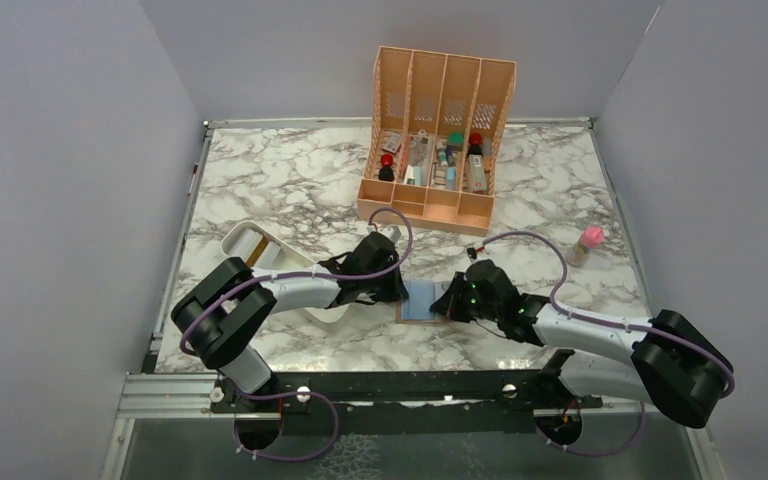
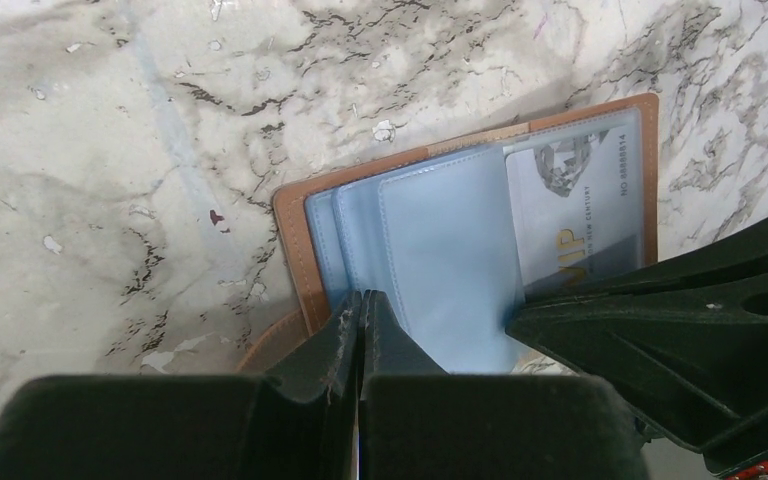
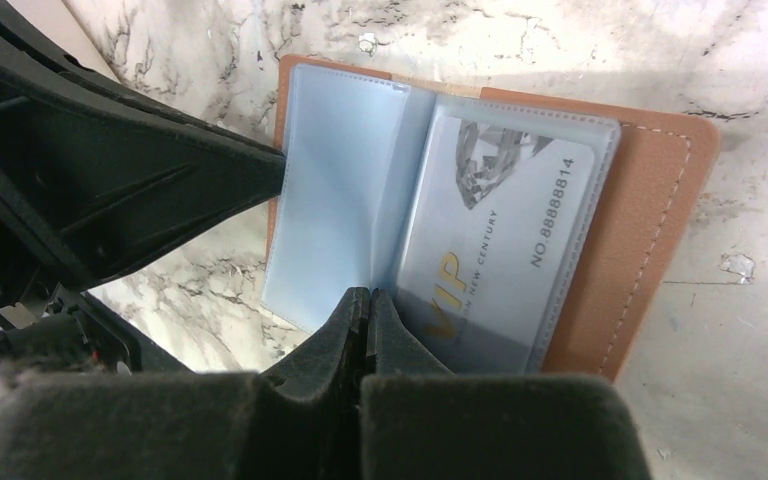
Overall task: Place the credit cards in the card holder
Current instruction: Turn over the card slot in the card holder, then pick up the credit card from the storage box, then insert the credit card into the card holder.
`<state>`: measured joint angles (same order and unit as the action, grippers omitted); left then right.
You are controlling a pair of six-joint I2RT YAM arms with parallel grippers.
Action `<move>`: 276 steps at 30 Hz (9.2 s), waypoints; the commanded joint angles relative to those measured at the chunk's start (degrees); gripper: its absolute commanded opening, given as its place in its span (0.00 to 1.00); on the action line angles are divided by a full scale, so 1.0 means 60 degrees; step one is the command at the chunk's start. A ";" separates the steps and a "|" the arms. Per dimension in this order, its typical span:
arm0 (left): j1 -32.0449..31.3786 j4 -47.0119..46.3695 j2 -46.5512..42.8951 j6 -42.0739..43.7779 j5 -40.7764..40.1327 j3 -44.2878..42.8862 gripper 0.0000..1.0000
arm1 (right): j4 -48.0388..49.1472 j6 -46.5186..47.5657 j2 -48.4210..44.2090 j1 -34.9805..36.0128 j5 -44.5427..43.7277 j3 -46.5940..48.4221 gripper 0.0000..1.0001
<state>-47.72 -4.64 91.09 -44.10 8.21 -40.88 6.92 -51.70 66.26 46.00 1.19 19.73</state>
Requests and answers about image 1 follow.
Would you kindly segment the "brown leather card holder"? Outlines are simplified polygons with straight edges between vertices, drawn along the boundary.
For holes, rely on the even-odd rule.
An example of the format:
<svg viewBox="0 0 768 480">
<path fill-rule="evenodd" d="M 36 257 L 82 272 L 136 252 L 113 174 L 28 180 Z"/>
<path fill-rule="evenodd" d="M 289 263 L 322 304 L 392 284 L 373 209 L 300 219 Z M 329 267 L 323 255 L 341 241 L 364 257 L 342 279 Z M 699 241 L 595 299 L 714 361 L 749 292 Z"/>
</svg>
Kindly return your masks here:
<svg viewBox="0 0 768 480">
<path fill-rule="evenodd" d="M 434 313 L 431 306 L 442 298 L 449 285 L 449 282 L 435 282 L 430 279 L 406 280 L 404 286 L 408 298 L 400 303 L 396 321 L 418 324 L 444 322 L 445 317 L 442 314 Z"/>
</svg>

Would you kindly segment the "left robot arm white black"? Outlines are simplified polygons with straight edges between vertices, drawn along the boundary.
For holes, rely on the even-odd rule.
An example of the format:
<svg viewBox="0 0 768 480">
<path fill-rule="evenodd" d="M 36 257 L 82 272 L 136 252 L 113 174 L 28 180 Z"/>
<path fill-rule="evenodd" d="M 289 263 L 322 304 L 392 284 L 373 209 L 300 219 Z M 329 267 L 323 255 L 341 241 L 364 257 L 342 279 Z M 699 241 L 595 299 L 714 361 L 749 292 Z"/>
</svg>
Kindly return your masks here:
<svg viewBox="0 0 768 480">
<path fill-rule="evenodd" d="M 307 308 L 334 309 L 367 296 L 370 303 L 409 297 L 394 242 L 372 232 L 341 255 L 300 270 L 264 270 L 239 257 L 217 265 L 172 308 L 184 351 L 229 378 L 245 407 L 273 401 L 273 372 L 251 341 L 266 319 Z"/>
</svg>

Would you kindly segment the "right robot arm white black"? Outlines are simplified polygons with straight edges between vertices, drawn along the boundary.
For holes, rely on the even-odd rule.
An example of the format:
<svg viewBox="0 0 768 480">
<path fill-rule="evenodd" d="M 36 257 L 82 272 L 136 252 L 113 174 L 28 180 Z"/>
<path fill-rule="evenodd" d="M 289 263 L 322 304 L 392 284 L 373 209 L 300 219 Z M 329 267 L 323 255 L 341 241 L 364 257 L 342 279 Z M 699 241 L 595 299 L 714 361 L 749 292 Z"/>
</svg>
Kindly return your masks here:
<svg viewBox="0 0 768 480">
<path fill-rule="evenodd" d="M 653 318 L 576 312 L 521 293 L 490 260 L 454 275 L 430 311 L 448 320 L 489 320 L 512 341 L 572 350 L 560 369 L 537 380 L 539 398 L 560 407 L 574 396 L 620 397 L 655 406 L 674 422 L 700 429 L 730 390 L 727 358 L 683 315 Z"/>
</svg>

